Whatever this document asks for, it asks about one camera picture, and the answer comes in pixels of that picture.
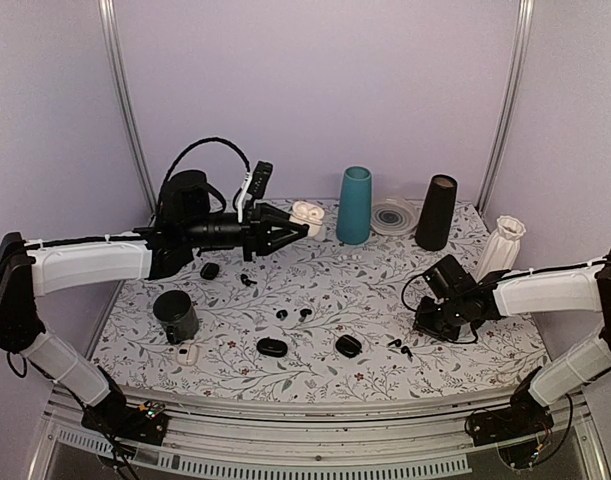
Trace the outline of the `white airpods charging case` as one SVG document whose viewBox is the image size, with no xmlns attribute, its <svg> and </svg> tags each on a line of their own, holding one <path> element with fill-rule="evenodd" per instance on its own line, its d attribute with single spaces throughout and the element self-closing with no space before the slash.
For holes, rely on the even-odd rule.
<svg viewBox="0 0 611 480">
<path fill-rule="evenodd" d="M 325 211 L 322 207 L 306 201 L 295 201 L 291 208 L 289 221 L 307 225 L 309 227 L 308 237 L 316 241 L 323 241 L 326 237 L 324 217 Z"/>
</svg>

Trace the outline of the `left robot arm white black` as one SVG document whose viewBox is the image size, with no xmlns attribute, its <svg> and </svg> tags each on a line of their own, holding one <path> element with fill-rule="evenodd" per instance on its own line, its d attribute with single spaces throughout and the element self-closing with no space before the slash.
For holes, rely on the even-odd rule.
<svg viewBox="0 0 611 480">
<path fill-rule="evenodd" d="M 133 426 L 120 388 L 100 368 L 57 337 L 39 318 L 36 300 L 54 291 L 121 280 L 174 276 L 196 251 L 240 248 L 245 260 L 267 256 L 309 233 L 289 213 L 262 202 L 266 165 L 246 175 L 234 211 L 212 210 L 224 197 L 200 170 L 165 180 L 154 224 L 117 235 L 55 241 L 23 239 L 0 244 L 0 349 L 19 354 L 69 389 L 113 434 Z"/>
</svg>

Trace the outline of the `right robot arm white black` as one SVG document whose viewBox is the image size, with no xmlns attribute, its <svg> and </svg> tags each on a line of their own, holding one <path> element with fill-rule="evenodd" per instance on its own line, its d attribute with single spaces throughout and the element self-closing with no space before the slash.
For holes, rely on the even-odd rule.
<svg viewBox="0 0 611 480">
<path fill-rule="evenodd" d="M 479 328 L 522 314 L 601 314 L 602 324 L 592 334 L 521 381 L 502 415 L 509 435 L 522 436 L 544 424 L 550 405 L 611 370 L 611 249 L 573 265 L 492 271 L 480 281 L 448 255 L 421 277 L 433 294 L 413 307 L 413 327 L 440 341 L 457 341 L 464 325 Z"/>
</svg>

